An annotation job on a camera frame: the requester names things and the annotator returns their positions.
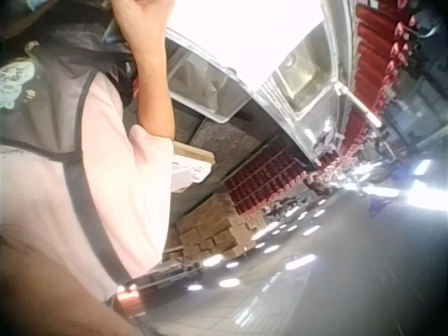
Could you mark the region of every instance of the pink shirt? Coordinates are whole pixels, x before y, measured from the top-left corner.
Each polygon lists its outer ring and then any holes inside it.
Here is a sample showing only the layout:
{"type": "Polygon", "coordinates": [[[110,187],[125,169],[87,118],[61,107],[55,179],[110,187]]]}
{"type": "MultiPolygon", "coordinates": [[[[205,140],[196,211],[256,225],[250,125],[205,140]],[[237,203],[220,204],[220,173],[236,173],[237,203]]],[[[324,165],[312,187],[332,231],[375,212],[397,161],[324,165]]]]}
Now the pink shirt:
{"type": "MultiPolygon", "coordinates": [[[[107,235],[136,278],[160,261],[165,245],[173,143],[138,125],[128,137],[122,117],[118,92],[99,73],[83,114],[85,170],[107,235]]],[[[1,183],[2,234],[64,265],[99,300],[116,292],[120,284],[100,265],[76,218],[61,163],[2,146],[1,183]]]]}

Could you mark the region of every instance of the ceiling light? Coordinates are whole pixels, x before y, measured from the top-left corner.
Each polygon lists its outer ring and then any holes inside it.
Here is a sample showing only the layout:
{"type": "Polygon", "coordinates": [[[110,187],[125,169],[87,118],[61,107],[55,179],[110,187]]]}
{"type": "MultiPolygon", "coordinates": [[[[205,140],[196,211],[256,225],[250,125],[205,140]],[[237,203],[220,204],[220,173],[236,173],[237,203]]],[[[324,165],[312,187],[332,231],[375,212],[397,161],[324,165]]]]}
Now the ceiling light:
{"type": "Polygon", "coordinates": [[[313,132],[309,128],[305,129],[304,132],[313,144],[315,144],[317,142],[316,137],[314,136],[313,132]]]}
{"type": "Polygon", "coordinates": [[[309,264],[313,261],[315,261],[316,256],[314,254],[309,254],[303,258],[288,262],[285,266],[285,269],[287,271],[295,270],[298,267],[304,266],[306,264],[309,264]]]}
{"type": "Polygon", "coordinates": [[[317,218],[317,217],[319,217],[321,214],[323,214],[324,212],[325,212],[325,210],[324,210],[324,209],[321,209],[321,210],[317,211],[317,212],[314,214],[313,217],[317,218]]]}
{"type": "Polygon", "coordinates": [[[277,250],[278,248],[279,248],[279,245],[273,245],[271,247],[266,248],[265,253],[273,252],[273,251],[277,250]]]}
{"type": "Polygon", "coordinates": [[[302,212],[299,216],[299,218],[297,218],[298,221],[301,221],[303,218],[305,218],[305,216],[308,214],[308,211],[306,212],[302,212]]]}
{"type": "Polygon", "coordinates": [[[239,265],[239,262],[235,261],[235,262],[230,262],[226,265],[227,268],[233,268],[239,265]]]}
{"type": "Polygon", "coordinates": [[[265,230],[267,232],[269,232],[269,231],[275,229],[277,226],[279,226],[279,224],[280,224],[279,222],[272,222],[265,228],[265,230]]]}
{"type": "Polygon", "coordinates": [[[230,288],[230,287],[238,286],[239,282],[240,282],[239,279],[226,279],[226,280],[222,280],[219,283],[219,286],[223,287],[223,288],[230,288]]]}
{"type": "Polygon", "coordinates": [[[360,182],[364,182],[365,180],[367,180],[367,179],[370,177],[371,174],[372,174],[372,173],[366,173],[366,174],[364,174],[364,175],[359,179],[359,181],[360,181],[360,182]]]}
{"type": "Polygon", "coordinates": [[[421,176],[426,173],[429,168],[431,160],[423,160],[420,162],[419,166],[414,170],[414,175],[421,176]]]}
{"type": "Polygon", "coordinates": [[[188,290],[189,291],[200,291],[202,289],[201,285],[189,285],[188,290]]]}
{"type": "Polygon", "coordinates": [[[369,195],[376,195],[381,197],[397,197],[400,194],[400,191],[398,189],[375,187],[373,185],[364,187],[363,192],[369,195]]]}
{"type": "Polygon", "coordinates": [[[344,183],[342,185],[342,187],[345,190],[357,190],[358,189],[358,186],[355,183],[352,183],[352,182],[344,183]]]}
{"type": "Polygon", "coordinates": [[[308,235],[310,235],[311,233],[313,233],[313,232],[319,230],[319,228],[321,228],[320,225],[315,225],[315,226],[313,226],[312,228],[308,229],[307,231],[303,232],[303,235],[304,235],[304,236],[308,236],[308,235]]]}
{"type": "Polygon", "coordinates": [[[205,267],[213,267],[214,265],[219,264],[222,259],[223,259],[223,255],[222,254],[217,254],[217,255],[214,255],[213,257],[210,257],[210,258],[204,260],[202,262],[202,264],[205,267]]]}
{"type": "Polygon", "coordinates": [[[286,212],[286,217],[289,217],[289,216],[291,216],[292,214],[294,214],[297,210],[299,209],[299,207],[298,206],[294,206],[291,210],[288,210],[287,212],[286,212]]]}

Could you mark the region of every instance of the person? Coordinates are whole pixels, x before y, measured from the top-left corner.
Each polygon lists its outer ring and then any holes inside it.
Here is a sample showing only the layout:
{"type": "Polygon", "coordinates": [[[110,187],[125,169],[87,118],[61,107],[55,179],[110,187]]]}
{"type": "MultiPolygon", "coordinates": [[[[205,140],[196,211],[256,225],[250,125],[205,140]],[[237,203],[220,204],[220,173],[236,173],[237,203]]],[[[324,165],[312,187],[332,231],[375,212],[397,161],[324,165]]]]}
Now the person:
{"type": "MultiPolygon", "coordinates": [[[[136,278],[161,260],[169,224],[174,114],[165,30],[174,0],[111,4],[138,69],[138,125],[126,135],[120,96],[96,73],[83,108],[82,155],[101,224],[136,278]]],[[[134,335],[103,303],[121,283],[94,253],[65,178],[61,162],[2,142],[2,319],[19,335],[134,335]]]]}

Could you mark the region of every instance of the cardboard box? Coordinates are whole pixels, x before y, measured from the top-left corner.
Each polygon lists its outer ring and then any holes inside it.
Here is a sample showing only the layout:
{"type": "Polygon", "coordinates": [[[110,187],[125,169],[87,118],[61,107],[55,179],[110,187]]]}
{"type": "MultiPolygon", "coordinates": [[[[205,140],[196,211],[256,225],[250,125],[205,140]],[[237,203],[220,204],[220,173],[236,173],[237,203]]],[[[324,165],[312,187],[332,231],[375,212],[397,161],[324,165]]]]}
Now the cardboard box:
{"type": "Polygon", "coordinates": [[[192,246],[200,243],[199,234],[195,228],[181,234],[179,239],[184,246],[192,246]]]}
{"type": "Polygon", "coordinates": [[[215,243],[212,238],[208,238],[206,241],[203,241],[199,245],[199,247],[201,248],[201,251],[210,250],[214,246],[215,246],[215,243]]]}
{"type": "Polygon", "coordinates": [[[190,256],[193,256],[193,255],[197,255],[199,252],[201,252],[201,249],[199,248],[199,245],[185,246],[183,248],[183,256],[184,257],[190,257],[190,256]]]}

